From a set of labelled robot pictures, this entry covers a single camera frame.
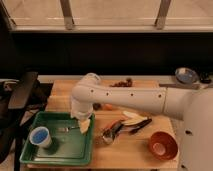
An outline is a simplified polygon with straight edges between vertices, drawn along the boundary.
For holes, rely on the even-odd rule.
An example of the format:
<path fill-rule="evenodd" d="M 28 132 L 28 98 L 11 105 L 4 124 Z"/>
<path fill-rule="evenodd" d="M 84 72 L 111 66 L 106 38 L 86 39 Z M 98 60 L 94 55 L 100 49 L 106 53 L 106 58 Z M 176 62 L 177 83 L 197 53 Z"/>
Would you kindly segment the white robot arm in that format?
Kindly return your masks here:
<path fill-rule="evenodd" d="M 107 103 L 183 121 L 178 171 L 213 171 L 213 88 L 108 87 L 94 73 L 71 90 L 71 116 L 86 120 L 94 103 Z"/>

